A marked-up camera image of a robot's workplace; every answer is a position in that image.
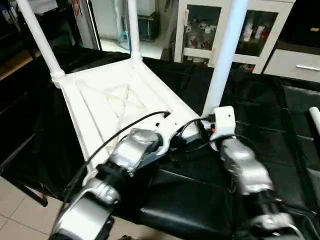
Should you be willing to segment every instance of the wire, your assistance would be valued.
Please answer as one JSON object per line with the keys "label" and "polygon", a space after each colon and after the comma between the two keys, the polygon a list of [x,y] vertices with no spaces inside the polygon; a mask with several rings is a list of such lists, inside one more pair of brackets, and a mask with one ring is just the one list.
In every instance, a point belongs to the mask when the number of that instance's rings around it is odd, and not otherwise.
{"label": "wire", "polygon": [[125,126],[124,128],[122,128],[121,130],[119,130],[118,132],[116,132],[113,136],[111,136],[107,141],[105,141],[100,147],[97,148],[97,150],[94,151],[94,153],[87,159],[87,161],[79,168],[79,170],[76,172],[76,174],[74,175],[74,177],[72,178],[72,180],[69,182],[69,184],[66,186],[66,189],[68,189],[68,192],[63,200],[63,203],[59,209],[58,215],[60,216],[60,214],[64,211],[67,202],[69,201],[69,198],[71,196],[72,191],[75,189],[77,182],[79,181],[79,179],[81,178],[82,174],[84,173],[86,166],[88,164],[91,163],[92,159],[97,155],[97,153],[99,153],[101,151],[101,149],[103,149],[108,143],[110,143],[113,139],[115,139],[117,136],[119,136],[121,133],[123,133],[124,131],[126,131],[127,129],[131,128],[133,125],[136,125],[137,123],[152,117],[154,115],[158,115],[158,114],[164,114],[164,116],[166,117],[167,115],[169,115],[170,113],[168,111],[156,111],[150,114],[147,114],[143,117],[141,117],[140,119],[134,121],[133,123],[130,123],[129,125]]}
{"label": "wire", "polygon": [[255,153],[257,153],[257,151],[256,151],[253,143],[249,140],[249,138],[247,138],[247,137],[245,137],[245,136],[243,136],[243,135],[235,134],[235,133],[226,134],[226,135],[221,135],[221,136],[219,136],[219,137],[217,137],[217,138],[215,138],[215,139],[212,139],[212,140],[210,140],[210,141],[207,141],[207,142],[201,144],[200,146],[197,146],[197,147],[194,148],[194,149],[186,150],[185,153],[195,152],[195,151],[197,151],[197,150],[199,150],[199,149],[202,149],[202,148],[204,148],[205,146],[207,146],[207,145],[209,145],[209,144],[211,144],[211,143],[213,143],[213,142],[215,142],[215,141],[217,141],[217,140],[225,139],[225,138],[230,138],[230,137],[237,137],[237,138],[240,138],[240,139],[242,139],[242,140],[245,140],[245,141],[250,145],[250,147],[253,149],[253,151],[254,151]]}
{"label": "wire", "polygon": [[178,140],[177,140],[177,143],[178,145],[181,145],[182,144],[182,141],[183,141],[183,137],[182,137],[182,134],[184,133],[184,131],[187,129],[187,127],[192,124],[192,123],[195,123],[197,121],[201,121],[201,120],[205,120],[206,118],[203,118],[203,117],[200,117],[200,118],[196,118],[196,119],[192,119],[190,121],[188,121],[184,126],[183,128],[181,129],[179,135],[178,135]]}

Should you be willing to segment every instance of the white pole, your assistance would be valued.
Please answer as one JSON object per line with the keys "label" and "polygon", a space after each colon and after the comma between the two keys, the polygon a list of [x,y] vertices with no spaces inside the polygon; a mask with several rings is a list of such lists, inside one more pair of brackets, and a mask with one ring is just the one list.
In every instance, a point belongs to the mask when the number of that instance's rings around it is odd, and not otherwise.
{"label": "white pole", "polygon": [[320,135],[320,111],[316,106],[310,107],[309,109],[314,125]]}
{"label": "white pole", "polygon": [[226,31],[202,112],[203,116],[213,113],[213,109],[220,105],[245,21],[248,3],[249,0],[233,0],[231,3]]}
{"label": "white pole", "polygon": [[52,49],[46,39],[44,32],[42,31],[39,22],[31,9],[28,0],[17,0],[19,8],[23,14],[23,17],[34,37],[36,44],[38,45],[41,54],[50,70],[51,79],[55,86],[59,87],[59,80],[66,77],[65,72],[61,69],[56,56],[52,52]]}
{"label": "white pole", "polygon": [[139,43],[138,12],[136,0],[128,0],[131,58],[134,62],[142,60]]}

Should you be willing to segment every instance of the black leather mat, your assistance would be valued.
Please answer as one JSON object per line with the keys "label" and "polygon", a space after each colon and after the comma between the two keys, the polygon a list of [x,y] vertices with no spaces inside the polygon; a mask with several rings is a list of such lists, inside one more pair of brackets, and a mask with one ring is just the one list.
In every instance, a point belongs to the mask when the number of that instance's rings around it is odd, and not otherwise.
{"label": "black leather mat", "polygon": [[[60,49],[56,56],[67,73],[129,57],[84,48]],[[211,68],[144,62],[201,114]],[[234,106],[236,132],[254,142],[306,239],[319,239],[320,142],[308,109],[320,107],[320,84],[235,71],[223,105]],[[62,93],[41,58],[0,81],[0,133],[2,175],[63,199],[83,157]],[[179,158],[180,168],[167,156],[139,170],[116,213],[183,239],[232,239],[246,213],[219,155],[204,148]],[[246,232],[234,238],[254,239]]]}

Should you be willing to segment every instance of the glass cabinet door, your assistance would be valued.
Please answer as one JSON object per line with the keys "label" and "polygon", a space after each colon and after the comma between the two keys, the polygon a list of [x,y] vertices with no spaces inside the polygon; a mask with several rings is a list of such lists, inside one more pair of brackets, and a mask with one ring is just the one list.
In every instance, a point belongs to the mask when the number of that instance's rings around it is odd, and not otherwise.
{"label": "glass cabinet door", "polygon": [[248,10],[235,53],[259,57],[277,15],[277,12]]}
{"label": "glass cabinet door", "polygon": [[211,51],[221,7],[187,5],[187,26],[184,28],[184,47]]}

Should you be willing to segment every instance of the white container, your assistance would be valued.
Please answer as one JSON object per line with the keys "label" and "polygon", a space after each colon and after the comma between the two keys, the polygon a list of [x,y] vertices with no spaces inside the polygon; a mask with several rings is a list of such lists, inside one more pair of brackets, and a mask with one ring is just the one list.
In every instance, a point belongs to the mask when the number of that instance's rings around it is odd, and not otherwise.
{"label": "white container", "polygon": [[137,0],[138,15],[150,16],[156,11],[156,0]]}

